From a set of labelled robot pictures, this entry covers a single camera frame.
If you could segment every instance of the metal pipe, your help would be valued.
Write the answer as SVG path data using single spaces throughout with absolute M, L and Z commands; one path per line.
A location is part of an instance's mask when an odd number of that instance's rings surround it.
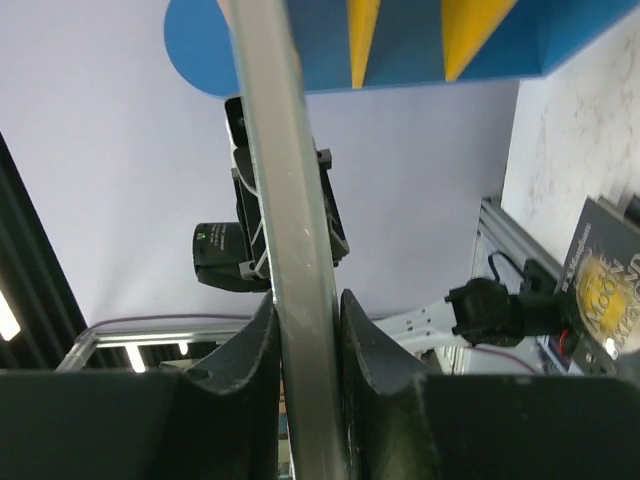
M 335 279 L 287 12 L 282 0 L 233 0 L 227 13 L 280 319 L 296 476 L 346 479 Z
M 86 335 L 81 335 L 73 347 L 71 347 L 69 353 L 67 353 L 62 362 L 60 362 L 60 365 L 56 368 L 56 372 L 77 372 L 82 370 L 82 367 L 87 364 L 95 349 L 95 333 L 88 332 Z
M 248 322 L 209 323 L 204 325 L 149 325 L 137 329 L 96 330 L 98 348 L 125 345 L 167 345 L 179 342 L 226 342 Z

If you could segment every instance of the metal frame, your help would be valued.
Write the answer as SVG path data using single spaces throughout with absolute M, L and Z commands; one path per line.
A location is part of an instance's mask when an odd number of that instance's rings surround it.
M 560 277 L 562 265 L 502 210 L 500 200 L 482 200 L 478 231 L 509 254 L 520 268 L 524 268 L 524 262 L 532 258 L 554 278 Z
M 1 132 L 0 251 L 0 298 L 20 326 L 0 339 L 2 365 L 54 368 L 86 323 Z
M 139 328 L 89 328 L 82 333 L 73 345 L 56 372 L 75 372 L 81 370 L 98 348 L 113 348 L 125 345 L 166 345 L 178 342 L 216 342 L 224 343 L 242 330 L 247 321 L 229 320 L 188 326 L 149 325 Z

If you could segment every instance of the book cover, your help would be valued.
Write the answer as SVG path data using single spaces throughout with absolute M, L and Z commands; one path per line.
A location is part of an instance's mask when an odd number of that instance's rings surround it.
M 611 356 L 640 349 L 640 229 L 604 199 L 587 199 L 559 291 L 565 314 Z

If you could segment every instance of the wire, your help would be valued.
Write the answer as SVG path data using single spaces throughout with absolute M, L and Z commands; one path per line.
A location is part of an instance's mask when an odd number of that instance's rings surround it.
M 484 348 L 484 347 L 463 347 L 463 348 L 467 350 L 471 350 L 473 352 L 485 353 L 487 355 L 493 355 L 495 357 L 505 358 L 507 360 L 510 360 L 513 363 L 517 363 L 532 375 L 540 375 L 540 372 L 536 370 L 533 366 L 531 366 L 529 363 L 525 362 L 521 358 L 518 358 L 517 356 L 513 355 L 512 353 L 503 352 L 501 350 L 492 350 L 490 348 Z
M 489 268 L 491 269 L 491 273 L 493 273 L 493 277 L 495 278 L 496 282 L 500 281 L 500 275 L 498 274 L 498 269 L 496 268 L 496 262 L 494 260 L 494 257 L 497 255 L 504 258 L 511 266 L 511 268 L 513 268 L 518 273 L 518 275 L 520 275 L 520 278 L 524 278 L 524 273 L 522 272 L 522 269 L 518 266 L 518 264 L 506 253 L 501 252 L 500 250 L 496 250 L 495 252 L 489 254 L 489 256 L 487 257 Z

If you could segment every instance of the light fixture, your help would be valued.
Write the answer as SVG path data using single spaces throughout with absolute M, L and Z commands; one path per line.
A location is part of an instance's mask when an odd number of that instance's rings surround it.
M 607 338 L 604 341 L 604 349 L 607 351 L 609 356 L 614 360 L 618 357 L 618 351 L 616 350 L 616 342 L 613 338 Z
M 7 342 L 20 332 L 20 324 L 0 292 L 0 336 Z
M 127 351 L 127 355 L 129 355 L 129 362 L 131 362 L 131 368 L 133 368 L 133 371 L 137 373 L 144 372 L 146 367 L 144 366 L 142 355 L 140 355 L 138 347 L 136 345 L 126 345 L 124 348 Z

